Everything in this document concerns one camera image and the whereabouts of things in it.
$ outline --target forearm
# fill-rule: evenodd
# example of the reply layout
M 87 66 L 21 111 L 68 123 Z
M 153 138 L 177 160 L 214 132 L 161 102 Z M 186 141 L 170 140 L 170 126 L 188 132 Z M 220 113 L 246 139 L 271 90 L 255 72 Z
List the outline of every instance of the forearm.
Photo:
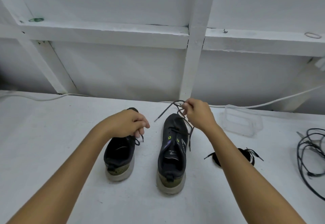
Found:
M 90 131 L 64 164 L 8 224 L 66 223 L 105 142 L 96 129 Z
M 247 161 L 216 124 L 204 131 L 249 224 L 305 223 L 281 194 Z

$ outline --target sneaker sole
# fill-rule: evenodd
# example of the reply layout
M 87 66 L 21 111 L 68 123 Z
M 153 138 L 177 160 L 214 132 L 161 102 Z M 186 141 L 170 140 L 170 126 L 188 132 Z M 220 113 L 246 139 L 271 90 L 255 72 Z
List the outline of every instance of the sneaker sole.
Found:
M 179 185 L 177 185 L 173 188 L 165 187 L 160 180 L 159 172 L 157 170 L 157 176 L 156 176 L 157 187 L 163 193 L 173 195 L 173 194 L 177 194 L 177 193 L 181 192 L 181 190 L 184 188 L 185 180 L 186 180 L 186 172 L 184 172 L 184 176 L 183 176 L 182 181 Z
M 131 173 L 133 171 L 133 168 L 134 168 L 134 154 L 133 154 L 133 157 L 132 157 L 132 160 L 130 162 L 130 165 L 129 165 L 128 169 L 124 173 L 122 173 L 120 175 L 111 175 L 107 171 L 107 167 L 106 167 L 106 169 L 105 169 L 106 177 L 111 181 L 123 181 L 123 180 L 127 179 L 131 175 Z

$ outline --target shoe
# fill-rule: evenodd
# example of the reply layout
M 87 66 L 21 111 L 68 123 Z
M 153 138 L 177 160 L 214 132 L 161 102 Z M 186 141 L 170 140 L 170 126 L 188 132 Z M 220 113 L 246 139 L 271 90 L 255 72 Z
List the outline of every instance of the shoe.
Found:
M 243 156 L 246 157 L 246 159 L 254 166 L 255 164 L 255 158 L 254 155 L 258 158 L 260 158 L 262 161 L 264 161 L 254 150 L 250 149 L 250 148 L 246 148 L 246 149 L 242 149 L 242 148 L 238 148 L 238 150 L 243 154 Z M 209 156 L 212 156 L 212 159 L 214 160 L 214 162 L 221 167 L 220 162 L 218 160 L 217 155 L 215 154 L 215 152 L 211 153 L 210 155 L 208 155 L 207 157 L 204 158 L 207 159 Z
M 184 118 L 171 114 L 164 123 L 158 157 L 157 187 L 167 194 L 179 193 L 186 179 L 186 148 L 189 133 Z
M 106 176 L 111 181 L 122 181 L 127 179 L 134 167 L 134 149 L 139 146 L 140 142 L 135 136 L 113 137 L 108 143 L 105 153 L 104 162 L 106 165 Z

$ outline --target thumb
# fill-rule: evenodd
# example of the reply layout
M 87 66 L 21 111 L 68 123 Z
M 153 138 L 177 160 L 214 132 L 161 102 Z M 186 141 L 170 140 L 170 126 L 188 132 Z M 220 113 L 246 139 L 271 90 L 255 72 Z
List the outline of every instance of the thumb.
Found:
M 190 104 L 185 102 L 183 104 L 183 108 L 185 109 L 187 115 L 191 115 L 193 113 L 193 107 Z
M 144 121 L 136 121 L 132 124 L 132 130 L 135 132 L 136 130 L 143 128 L 146 126 L 146 123 Z

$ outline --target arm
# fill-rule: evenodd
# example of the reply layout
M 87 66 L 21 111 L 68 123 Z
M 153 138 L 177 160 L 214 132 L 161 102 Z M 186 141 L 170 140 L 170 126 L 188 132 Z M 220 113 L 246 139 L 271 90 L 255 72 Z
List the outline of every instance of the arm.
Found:
M 148 121 L 123 110 L 98 123 L 71 156 L 7 224 L 66 223 L 79 193 L 104 145 L 112 137 L 144 134 Z
M 188 99 L 187 118 L 208 137 L 238 206 L 249 224 L 305 223 L 292 206 L 247 161 L 216 123 L 206 102 Z

